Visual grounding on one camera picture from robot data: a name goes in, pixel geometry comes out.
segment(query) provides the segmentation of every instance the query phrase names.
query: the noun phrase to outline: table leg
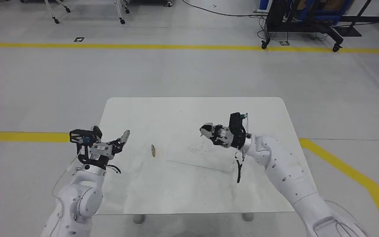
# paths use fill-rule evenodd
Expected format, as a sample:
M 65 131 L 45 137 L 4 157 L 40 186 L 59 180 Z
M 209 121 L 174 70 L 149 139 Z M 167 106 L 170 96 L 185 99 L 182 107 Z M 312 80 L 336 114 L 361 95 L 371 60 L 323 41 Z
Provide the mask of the table leg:
M 246 222 L 251 222 L 254 219 L 253 213 L 242 213 L 242 219 Z
M 145 214 L 135 214 L 134 217 L 133 217 L 133 222 L 135 224 L 142 224 L 145 219 L 146 219 L 146 215 Z

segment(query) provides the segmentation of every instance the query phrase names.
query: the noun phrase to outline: robotic hand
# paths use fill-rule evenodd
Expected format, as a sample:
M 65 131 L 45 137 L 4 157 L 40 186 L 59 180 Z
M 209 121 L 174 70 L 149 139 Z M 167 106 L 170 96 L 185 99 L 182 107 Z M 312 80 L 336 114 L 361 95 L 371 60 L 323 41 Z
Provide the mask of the robotic hand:
M 78 159 L 84 166 L 57 196 L 57 206 L 43 229 L 42 237 L 90 236 L 91 217 L 102 202 L 102 184 L 107 173 L 105 169 L 109 167 L 121 172 L 116 166 L 108 165 L 108 162 L 123 150 L 129 134 L 130 131 L 126 130 L 122 137 L 112 142 L 101 142 L 102 133 L 97 126 L 92 131 L 76 129 L 70 132 L 70 141 L 76 144 Z M 93 185 L 82 184 L 85 181 Z
M 264 166 L 270 182 L 300 216 L 308 237 L 367 236 L 357 223 L 330 209 L 304 174 L 298 160 L 278 140 L 246 133 L 242 125 L 244 118 L 244 115 L 234 113 L 230 115 L 229 127 L 206 123 L 200 132 L 213 144 L 236 148 Z

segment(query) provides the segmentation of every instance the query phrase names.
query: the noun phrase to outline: yellow stripe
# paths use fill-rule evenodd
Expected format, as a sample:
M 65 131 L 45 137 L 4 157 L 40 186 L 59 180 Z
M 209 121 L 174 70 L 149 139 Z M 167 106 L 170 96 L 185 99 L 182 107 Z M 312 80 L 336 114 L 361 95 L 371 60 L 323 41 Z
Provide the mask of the yellow stripe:
M 366 177 L 364 174 L 355 170 L 353 167 L 349 166 L 348 164 L 344 163 L 344 161 L 341 161 L 338 157 L 324 150 L 322 147 L 315 144 L 311 140 L 300 138 L 299 141 L 300 141 L 300 145 L 303 148 L 310 150 L 315 155 L 319 156 L 324 161 L 328 162 L 329 164 L 334 166 L 336 169 L 340 170 L 345 175 L 355 180 L 358 184 L 361 184 L 362 186 L 364 186 L 369 192 L 371 198 L 374 200 L 374 203 L 377 206 L 377 209 L 379 209 L 379 185 L 375 181 Z
M 0 142 L 69 142 L 69 134 L 0 132 Z
M 14 48 L 53 48 L 53 49 L 166 49 L 166 50 L 240 50 L 240 51 L 263 51 L 260 46 L 238 45 L 186 45 L 186 44 L 43 44 L 43 43 L 0 43 L 0 47 Z M 265 49 L 267 52 L 307 52 L 307 53 L 330 53 L 331 48 L 326 47 L 275 47 Z M 339 53 L 379 53 L 379 49 L 342 48 Z
M 364 174 L 355 170 L 353 167 L 341 161 L 335 155 L 321 148 L 309 139 L 300 138 L 300 145 L 319 156 L 336 169 L 343 172 L 355 180 L 358 184 L 364 186 L 371 198 L 374 200 L 375 205 L 379 209 L 379 185 L 366 177 Z M 33 133 L 33 132 L 0 132 L 0 142 L 69 142 L 68 133 Z

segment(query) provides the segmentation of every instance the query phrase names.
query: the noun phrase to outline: small round object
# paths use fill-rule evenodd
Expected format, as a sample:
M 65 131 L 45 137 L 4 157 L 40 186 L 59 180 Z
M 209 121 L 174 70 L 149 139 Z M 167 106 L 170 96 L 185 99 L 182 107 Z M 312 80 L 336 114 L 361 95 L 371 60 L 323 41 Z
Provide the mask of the small round object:
M 155 146 L 152 144 L 152 155 L 155 157 Z

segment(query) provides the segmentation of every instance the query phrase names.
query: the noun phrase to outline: metal stand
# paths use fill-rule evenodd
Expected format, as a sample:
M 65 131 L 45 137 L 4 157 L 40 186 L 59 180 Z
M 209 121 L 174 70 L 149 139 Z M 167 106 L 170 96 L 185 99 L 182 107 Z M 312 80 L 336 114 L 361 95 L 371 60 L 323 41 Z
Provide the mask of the metal stand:
M 253 213 L 242 213 L 241 216 L 246 222 L 251 222 L 254 219 Z
M 145 214 L 135 214 L 133 217 L 133 222 L 139 225 L 139 224 L 142 224 L 145 219 L 146 219 Z
M 59 24 L 60 22 L 59 22 L 59 20 L 54 16 L 54 14 L 53 14 L 53 11 L 52 11 L 52 9 L 50 8 L 50 4 L 49 4 L 49 0 L 44 0 L 45 1 L 45 4 L 46 4 L 46 6 L 47 6 L 47 9 L 49 10 L 49 13 L 50 13 L 50 15 L 52 16 L 52 19 L 54 20 L 54 22 L 56 23 L 56 24 Z M 65 4 L 63 4 L 62 2 L 61 2 L 61 0 L 55 0 L 58 4 L 60 4 L 61 6 L 63 6 L 64 8 L 65 8 L 65 10 L 66 10 L 66 12 L 67 13 L 70 13 L 71 12 L 71 10 L 70 10 L 70 8 L 68 8 Z M 121 12 L 120 12 L 120 3 L 119 3 L 119 1 L 120 0 L 116 0 L 116 7 L 117 7 L 117 14 L 118 14 L 118 19 L 120 19 L 120 23 L 121 24 L 125 24 L 125 20 L 122 18 L 122 16 L 121 16 Z M 124 8 L 125 8 L 125 12 L 126 13 L 129 13 L 129 10 L 128 10 L 128 8 L 127 8 L 127 1 L 126 0 L 123 0 L 123 2 L 121 3 L 123 6 L 124 6 Z
M 336 31 L 345 37 L 361 37 L 362 35 L 357 32 L 356 29 L 354 29 L 354 25 L 357 21 L 361 18 L 363 12 L 366 10 L 368 5 L 370 4 L 371 0 L 367 0 L 365 5 L 362 7 L 362 9 L 359 11 L 358 15 L 356 15 L 356 18 L 354 18 L 353 22 L 351 22 L 351 25 L 349 27 L 336 27 Z
M 65 8 L 65 10 L 66 10 L 67 13 L 70 13 L 70 12 L 71 12 L 70 8 L 68 8 L 68 7 L 67 7 L 65 4 L 63 4 L 60 0 L 55 0 L 55 1 L 56 1 L 58 4 L 62 5 L 62 6 Z M 52 11 L 52 9 L 50 8 L 49 0 L 45 0 L 45 4 L 46 4 L 47 9 L 49 10 L 50 15 L 52 16 L 52 19 L 54 20 L 54 22 L 55 22 L 56 24 L 59 24 L 59 20 L 58 20 L 57 18 L 55 18 L 54 14 L 53 14 L 53 11 Z
M 341 48 L 343 38 L 332 28 L 331 23 L 313 21 L 313 15 L 317 11 L 320 0 L 316 0 L 309 11 L 305 22 L 292 22 L 300 0 L 296 0 L 288 14 L 286 22 L 283 22 L 285 12 L 285 2 L 283 0 L 273 0 L 267 19 L 264 25 L 265 40 L 262 40 L 262 49 L 266 49 L 271 37 L 269 32 L 307 32 L 328 34 L 336 43 L 333 51 L 337 52 Z

